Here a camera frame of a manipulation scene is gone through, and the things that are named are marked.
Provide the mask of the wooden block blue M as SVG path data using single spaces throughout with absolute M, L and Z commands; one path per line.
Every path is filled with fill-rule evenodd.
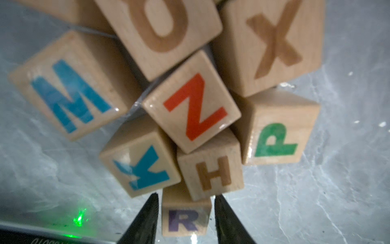
M 71 141 L 128 113 L 142 93 L 114 39 L 74 30 L 9 79 Z

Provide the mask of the wooden block brown X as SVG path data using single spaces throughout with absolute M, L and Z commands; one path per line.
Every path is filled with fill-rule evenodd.
M 242 97 L 311 73 L 322 64 L 325 1 L 227 1 L 212 41 L 218 73 Z

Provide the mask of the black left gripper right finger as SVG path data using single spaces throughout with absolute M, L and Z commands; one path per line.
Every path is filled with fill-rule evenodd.
M 219 244 L 255 244 L 223 195 L 215 197 L 215 221 Z

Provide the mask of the wooden block brown H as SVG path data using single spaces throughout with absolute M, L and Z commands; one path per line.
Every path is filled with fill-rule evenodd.
M 240 142 L 231 129 L 191 153 L 178 148 L 177 161 L 193 201 L 244 188 Z

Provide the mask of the wooden block purple R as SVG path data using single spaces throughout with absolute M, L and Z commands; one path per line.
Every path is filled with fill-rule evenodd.
M 193 201 L 185 182 L 162 191 L 161 233 L 165 237 L 205 235 L 212 202 L 210 198 Z

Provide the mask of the wooden block blue K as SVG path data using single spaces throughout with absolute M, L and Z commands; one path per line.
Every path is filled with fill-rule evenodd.
M 122 124 L 100 152 L 100 160 L 134 198 L 181 182 L 176 149 L 146 114 Z

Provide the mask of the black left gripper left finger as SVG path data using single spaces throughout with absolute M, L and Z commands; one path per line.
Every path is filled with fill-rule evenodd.
M 158 213 L 158 194 L 152 193 L 117 244 L 155 244 Z

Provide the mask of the wooden block red N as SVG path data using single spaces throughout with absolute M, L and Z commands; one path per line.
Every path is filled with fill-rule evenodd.
M 142 106 L 185 153 L 194 151 L 241 117 L 203 50 L 155 88 Z

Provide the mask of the wooden block brown O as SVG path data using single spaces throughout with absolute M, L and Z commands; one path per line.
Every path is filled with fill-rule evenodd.
M 96 1 L 147 80 L 222 32 L 214 1 Z

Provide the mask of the wooden block green P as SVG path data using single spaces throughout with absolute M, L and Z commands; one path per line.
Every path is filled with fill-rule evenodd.
M 231 129 L 240 142 L 243 165 L 300 161 L 321 110 L 319 103 L 276 88 L 232 97 L 242 114 Z

